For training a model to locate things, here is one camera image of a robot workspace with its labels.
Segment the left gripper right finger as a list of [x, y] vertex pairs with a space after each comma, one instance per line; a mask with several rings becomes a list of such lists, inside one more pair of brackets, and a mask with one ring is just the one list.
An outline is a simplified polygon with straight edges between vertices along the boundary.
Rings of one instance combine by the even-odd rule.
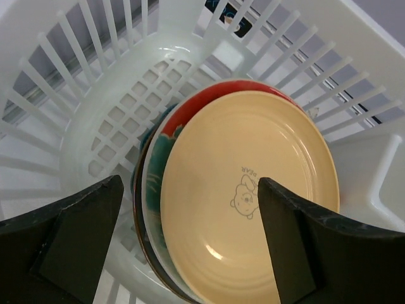
[[275, 180], [259, 210], [282, 303], [403, 303], [404, 234], [306, 200]]

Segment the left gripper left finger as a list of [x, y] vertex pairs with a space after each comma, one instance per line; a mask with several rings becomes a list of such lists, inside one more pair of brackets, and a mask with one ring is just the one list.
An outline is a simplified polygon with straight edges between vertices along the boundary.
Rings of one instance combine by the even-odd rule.
[[92, 303], [123, 190], [112, 175], [1, 221], [1, 303]]

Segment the grey reindeer plate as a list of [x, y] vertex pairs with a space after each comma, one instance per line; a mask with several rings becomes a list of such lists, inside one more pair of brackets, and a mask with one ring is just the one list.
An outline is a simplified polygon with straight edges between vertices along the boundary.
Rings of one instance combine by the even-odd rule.
[[187, 303], [195, 303], [195, 301], [185, 292], [183, 292], [176, 283], [169, 277], [166, 271], [163, 269], [161, 263], [159, 262], [152, 246], [147, 237], [146, 225], [142, 213], [142, 202], [141, 202], [141, 180], [142, 180], [142, 169], [144, 167], [144, 162], [146, 159], [147, 148], [144, 148], [139, 155], [137, 165], [135, 167], [132, 176], [132, 201], [133, 201], [133, 215], [134, 224], [137, 233], [137, 237], [142, 248], [143, 254], [151, 267], [157, 278], [163, 283], [163, 286], [168, 288], [172, 293], [186, 301]]

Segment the red and teal floral plate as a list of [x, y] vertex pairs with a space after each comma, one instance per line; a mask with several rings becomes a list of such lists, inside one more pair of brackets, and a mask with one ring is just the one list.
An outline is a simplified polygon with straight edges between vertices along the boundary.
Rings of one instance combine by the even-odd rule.
[[177, 273], [168, 254], [160, 219], [161, 179], [170, 151], [187, 122], [210, 102], [233, 92], [263, 91], [293, 102], [278, 89], [253, 80], [225, 80], [201, 89], [179, 103], [162, 121], [145, 145], [146, 159], [142, 169], [141, 202], [147, 237], [163, 269], [184, 292], [188, 286]]

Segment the orange round bear plate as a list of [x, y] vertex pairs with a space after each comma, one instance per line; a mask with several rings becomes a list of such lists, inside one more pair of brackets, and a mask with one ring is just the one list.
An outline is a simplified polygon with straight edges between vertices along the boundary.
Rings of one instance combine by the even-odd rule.
[[166, 247], [204, 303], [278, 303], [258, 203], [262, 177], [340, 208], [330, 150], [298, 106], [261, 91], [199, 110], [170, 152], [161, 186]]

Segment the teal scalloped plate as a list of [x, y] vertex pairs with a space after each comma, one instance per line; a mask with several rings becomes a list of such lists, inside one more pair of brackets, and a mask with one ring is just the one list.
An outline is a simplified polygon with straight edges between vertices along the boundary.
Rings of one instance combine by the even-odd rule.
[[[162, 121], [167, 117], [167, 115], [178, 105], [178, 103], [175, 103], [171, 106], [169, 106], [161, 115], [158, 117], [157, 121], [155, 121], [150, 129], [146, 130], [146, 133], [141, 137], [140, 139], [140, 146], [139, 146], [139, 154], [142, 153], [142, 150], [144, 149], [146, 143], [150, 139], [151, 136], [156, 132], [156, 129], [159, 127], [159, 125], [162, 123]], [[131, 195], [134, 195], [134, 182], [135, 182], [135, 174], [137, 173], [137, 169], [139, 167], [139, 161], [140, 161], [140, 156], [138, 156], [137, 163], [135, 164], [135, 168], [132, 172], [131, 178], [130, 178], [130, 192]]]

